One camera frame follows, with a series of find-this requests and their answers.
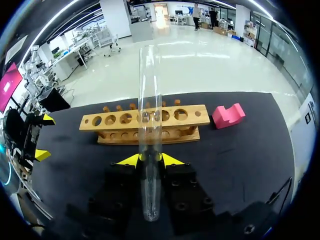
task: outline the glossy floor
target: glossy floor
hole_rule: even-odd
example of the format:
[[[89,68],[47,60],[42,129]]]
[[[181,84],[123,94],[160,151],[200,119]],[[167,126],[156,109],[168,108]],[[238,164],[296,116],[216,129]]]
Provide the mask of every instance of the glossy floor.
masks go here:
[[[161,54],[160,92],[163,95],[191,92],[272,93],[290,129],[300,117],[299,101],[290,84],[261,53],[245,43],[212,30],[194,31],[191,26],[153,23],[154,39],[133,43],[119,40],[121,53],[104,57],[108,48],[96,48],[87,62],[63,83],[65,99],[72,107],[137,98],[139,50],[155,45]]]

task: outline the black mat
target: black mat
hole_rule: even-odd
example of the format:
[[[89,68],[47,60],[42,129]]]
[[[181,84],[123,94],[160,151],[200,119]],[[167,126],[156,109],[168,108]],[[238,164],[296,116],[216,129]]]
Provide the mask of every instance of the black mat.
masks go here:
[[[162,97],[167,106],[173,106],[175,99],[180,99],[182,105],[205,104],[209,115],[217,106],[229,108],[240,103],[246,114],[243,122],[231,127],[217,130],[214,123],[200,126],[198,142],[163,146],[164,153],[192,163],[199,183],[215,203],[217,214],[235,213],[252,202],[265,202],[289,177],[294,177],[289,132],[270,93],[203,92]],[[64,217],[66,204],[85,210],[88,198],[103,184],[105,166],[138,153],[138,146],[98,145],[95,133],[79,131],[82,116],[102,112],[104,106],[115,111],[116,105],[122,105],[128,110],[132,102],[137,104],[136,99],[122,100],[54,112],[51,116],[56,126],[42,128],[37,148],[49,150],[52,156],[35,162],[32,184],[55,217],[58,232],[65,234],[73,229]],[[275,204],[276,211],[284,195],[285,192]],[[144,232],[148,238],[149,231],[159,231],[153,239],[172,236],[165,206],[161,208],[159,221],[152,224],[140,224],[143,222],[140,209],[133,212],[128,236],[136,238]]]

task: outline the person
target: person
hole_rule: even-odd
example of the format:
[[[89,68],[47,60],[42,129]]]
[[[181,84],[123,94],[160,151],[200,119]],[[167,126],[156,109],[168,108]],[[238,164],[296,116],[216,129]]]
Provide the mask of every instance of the person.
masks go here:
[[[216,26],[217,12],[214,10],[213,7],[211,7],[210,11],[209,11],[209,14],[210,14],[210,20],[211,20],[212,29],[214,29],[214,27],[218,27],[218,26]]]
[[[199,19],[200,19],[200,9],[198,8],[198,4],[195,3],[194,4],[194,8],[193,8],[193,13],[192,13],[192,17],[193,17],[193,21],[194,21],[194,24],[195,24],[195,31],[198,31],[198,29],[200,28],[199,27]]]

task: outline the pink foam block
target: pink foam block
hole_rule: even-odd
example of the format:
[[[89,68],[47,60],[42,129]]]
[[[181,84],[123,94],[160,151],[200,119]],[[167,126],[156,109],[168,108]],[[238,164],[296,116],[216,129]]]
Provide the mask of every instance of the pink foam block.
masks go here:
[[[218,106],[212,114],[213,121],[217,129],[222,129],[238,124],[246,116],[239,103],[225,109],[224,106]]]

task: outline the computer screen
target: computer screen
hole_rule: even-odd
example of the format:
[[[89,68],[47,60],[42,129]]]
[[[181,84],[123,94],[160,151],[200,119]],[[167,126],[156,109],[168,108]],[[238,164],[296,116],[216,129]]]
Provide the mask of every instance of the computer screen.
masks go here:
[[[15,63],[13,63],[9,69],[5,72],[0,80],[0,112],[4,113],[6,106],[10,100],[10,97],[16,90],[17,86],[21,82],[23,77],[17,69]]]
[[[60,48],[59,48],[59,47],[56,47],[56,48],[53,49],[51,52],[52,52],[52,54],[56,54],[59,50],[60,50]]]
[[[52,66],[52,60],[48,61],[47,68],[50,68]]]

